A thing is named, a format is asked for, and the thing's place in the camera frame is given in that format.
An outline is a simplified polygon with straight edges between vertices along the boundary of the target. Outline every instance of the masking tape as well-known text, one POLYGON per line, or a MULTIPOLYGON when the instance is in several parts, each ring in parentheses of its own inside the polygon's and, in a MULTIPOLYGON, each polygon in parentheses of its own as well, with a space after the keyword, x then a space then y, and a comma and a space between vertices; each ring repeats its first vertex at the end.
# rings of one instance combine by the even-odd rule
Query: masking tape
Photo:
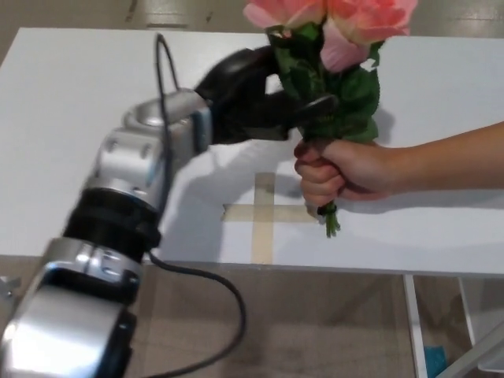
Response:
POLYGON ((275 173, 255 176, 253 205, 224 205, 222 221, 253 222, 252 264, 273 263, 273 223, 316 223, 305 206, 275 205, 275 173))

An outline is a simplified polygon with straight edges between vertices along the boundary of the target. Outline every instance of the pink flower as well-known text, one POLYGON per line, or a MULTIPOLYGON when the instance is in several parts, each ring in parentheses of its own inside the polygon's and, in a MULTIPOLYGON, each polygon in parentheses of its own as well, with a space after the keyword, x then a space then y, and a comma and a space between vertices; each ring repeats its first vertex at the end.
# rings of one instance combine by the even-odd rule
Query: pink flower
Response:
POLYGON ((324 25, 324 46, 321 60, 329 72, 342 72, 352 65, 361 64, 369 56, 369 47, 350 42, 341 34, 333 20, 324 25))
POLYGON ((259 28, 283 25, 294 29, 309 22, 321 23, 325 0, 250 0, 245 17, 259 28))
POLYGON ((327 0, 328 15, 350 41, 369 45, 408 35, 417 0, 327 0))

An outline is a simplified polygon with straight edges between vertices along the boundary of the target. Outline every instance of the flower stem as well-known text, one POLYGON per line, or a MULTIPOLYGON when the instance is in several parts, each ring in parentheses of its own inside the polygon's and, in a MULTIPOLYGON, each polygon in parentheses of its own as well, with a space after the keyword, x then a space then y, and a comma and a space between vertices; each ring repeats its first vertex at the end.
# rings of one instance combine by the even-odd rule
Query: flower stem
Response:
POLYGON ((327 205, 318 208, 319 215, 325 217, 325 231, 328 238, 336 236, 336 233, 341 229, 338 222, 338 217, 336 216, 337 206, 334 202, 330 202, 327 205))

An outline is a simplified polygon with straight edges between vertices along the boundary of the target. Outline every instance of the tiled floor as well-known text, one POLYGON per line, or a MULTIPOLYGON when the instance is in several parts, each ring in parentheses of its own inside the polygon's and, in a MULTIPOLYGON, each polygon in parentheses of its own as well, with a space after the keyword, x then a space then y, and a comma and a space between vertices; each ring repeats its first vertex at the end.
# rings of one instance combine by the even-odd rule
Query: tiled floor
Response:
MULTIPOLYGON (((245 2, 0 0, 0 62, 21 26, 252 32, 241 15, 245 2)), ((412 34, 502 38, 503 19, 501 0, 420 0, 412 34)), ((26 283, 35 264, 31 258, 1 257, 0 275, 21 275, 26 283)), ((219 273, 243 291, 250 331, 231 358, 194 377, 413 376, 399 277, 219 273)), ((469 347, 457 281, 419 278, 417 290, 426 343, 444 345, 453 360, 469 347)), ((222 347, 234 331, 234 305, 219 287, 146 268, 133 309, 140 323, 128 376, 179 368, 222 347)))

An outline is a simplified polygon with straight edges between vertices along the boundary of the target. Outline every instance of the table surface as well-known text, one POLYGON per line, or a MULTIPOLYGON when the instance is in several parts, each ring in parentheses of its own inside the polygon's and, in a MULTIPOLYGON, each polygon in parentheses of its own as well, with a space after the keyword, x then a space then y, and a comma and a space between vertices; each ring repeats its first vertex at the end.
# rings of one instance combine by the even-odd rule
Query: table surface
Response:
MULTIPOLYGON (((193 87, 261 34, 165 33, 180 83, 193 87)), ((504 40, 397 38, 382 50, 379 142, 409 146, 504 119, 504 40)), ((271 82, 271 88, 278 83, 271 82)), ((103 138, 132 105, 156 96, 154 32, 21 29, 0 68, 0 254, 43 253, 58 236, 103 138)), ((252 204, 254 174, 275 172, 277 205, 302 206, 285 143, 217 146, 177 177, 160 255, 250 264, 251 222, 222 222, 223 204, 252 204)), ((291 269, 504 274, 504 193, 459 191, 340 204, 343 230, 275 223, 272 263, 291 269)))

